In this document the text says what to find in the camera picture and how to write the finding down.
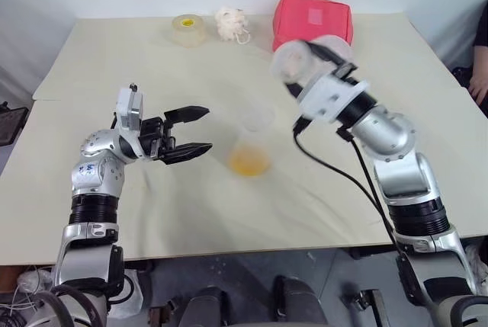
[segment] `yellow juice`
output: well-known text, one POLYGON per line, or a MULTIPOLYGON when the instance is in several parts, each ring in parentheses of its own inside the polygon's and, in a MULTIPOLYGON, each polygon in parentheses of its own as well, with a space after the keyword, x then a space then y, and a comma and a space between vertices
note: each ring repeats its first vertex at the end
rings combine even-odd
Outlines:
POLYGON ((257 176, 265 172, 271 164, 265 150, 248 144, 238 145, 230 153, 229 167, 243 176, 257 176))

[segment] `silver robot arm segment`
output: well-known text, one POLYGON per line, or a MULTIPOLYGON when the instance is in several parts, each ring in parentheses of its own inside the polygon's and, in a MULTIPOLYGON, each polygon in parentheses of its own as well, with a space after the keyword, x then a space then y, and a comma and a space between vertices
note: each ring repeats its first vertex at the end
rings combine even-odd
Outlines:
MULTIPOLYGON (((466 321, 465 315, 472 319, 476 313, 463 315, 460 305, 477 292, 474 276, 456 229, 448 222, 432 168, 416 151, 416 131, 402 114, 390 113, 366 93, 368 83, 350 76, 355 69, 326 46, 306 41, 280 47, 271 68, 300 106, 295 135, 311 120, 337 121, 359 139, 372 160, 394 224, 400 280, 409 301, 427 307, 438 326, 457 325, 445 313, 457 313, 453 321, 466 321), (311 64, 317 58, 333 62, 336 69, 322 72, 311 64), (458 308, 450 309, 451 298, 458 308)), ((479 310, 478 316, 488 316, 485 306, 479 310)))
MULTIPOLYGON (((81 145, 80 160, 71 176, 69 224, 63 230, 53 270, 52 291, 57 294, 57 303, 61 302, 60 308, 69 314, 64 324, 74 321, 74 325, 105 326, 109 299, 124 287, 123 250, 114 243, 118 240, 117 206, 125 166, 137 159, 170 165, 204 154, 211 144, 176 146, 171 128, 208 112, 204 107, 188 106, 165 112, 164 120, 143 120, 143 95, 131 85, 120 90, 111 128, 91 134, 81 145), (84 303, 73 297, 80 292, 84 303)), ((49 303, 43 304, 27 326, 41 324, 63 325, 59 310, 56 313, 49 303)))

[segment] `gray floor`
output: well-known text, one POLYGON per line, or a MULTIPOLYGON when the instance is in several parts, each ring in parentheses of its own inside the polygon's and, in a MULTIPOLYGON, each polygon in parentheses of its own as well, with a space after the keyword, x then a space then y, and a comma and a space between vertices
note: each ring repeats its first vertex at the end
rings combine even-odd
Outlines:
MULTIPOLYGON (((428 313, 412 306, 403 295, 395 254, 373 255, 355 261, 337 249, 256 252, 160 260, 152 273, 152 302, 157 306, 178 297, 184 301, 199 289, 215 285, 231 299, 231 322, 270 320, 271 287, 276 275, 298 277, 319 296, 330 325, 375 326, 370 310, 357 313, 339 299, 344 290, 380 289, 390 324, 429 326, 428 313)), ((125 320, 109 320, 109 327, 145 326, 147 311, 125 320)))

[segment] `plastic cup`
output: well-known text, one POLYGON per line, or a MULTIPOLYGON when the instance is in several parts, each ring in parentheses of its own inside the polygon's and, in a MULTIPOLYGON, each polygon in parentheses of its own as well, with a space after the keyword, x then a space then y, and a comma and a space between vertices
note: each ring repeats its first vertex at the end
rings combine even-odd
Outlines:
POLYGON ((239 138, 228 158, 235 173, 257 176, 271 166, 267 138, 274 120, 273 110, 265 104, 253 102, 243 111, 239 138))

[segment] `person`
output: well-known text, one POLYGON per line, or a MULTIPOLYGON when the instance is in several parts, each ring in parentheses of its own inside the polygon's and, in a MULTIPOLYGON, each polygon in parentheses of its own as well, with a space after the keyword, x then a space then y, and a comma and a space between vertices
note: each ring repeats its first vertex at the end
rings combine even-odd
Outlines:
POLYGON ((480 22, 478 23, 478 29, 473 45, 473 75, 467 90, 470 92, 471 97, 473 97, 477 105, 481 107, 488 94, 488 3, 484 8, 480 22))

